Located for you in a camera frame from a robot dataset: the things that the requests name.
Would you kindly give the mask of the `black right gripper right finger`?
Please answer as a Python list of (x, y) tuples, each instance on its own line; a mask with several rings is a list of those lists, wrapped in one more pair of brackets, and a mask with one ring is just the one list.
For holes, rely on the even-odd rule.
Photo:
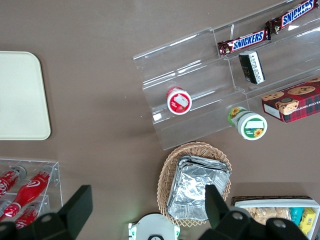
[(306, 240), (291, 221), (270, 218), (266, 224), (256, 222), (243, 208), (229, 208), (215, 185), (205, 186), (205, 211), (211, 228), (201, 240)]

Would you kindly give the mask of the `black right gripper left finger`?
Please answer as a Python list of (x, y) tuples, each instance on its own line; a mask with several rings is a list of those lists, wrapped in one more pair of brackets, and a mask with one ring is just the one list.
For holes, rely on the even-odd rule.
[(91, 185), (82, 185), (58, 212), (39, 216), (18, 229), (14, 222), (0, 224), (2, 240), (75, 240), (93, 212)]

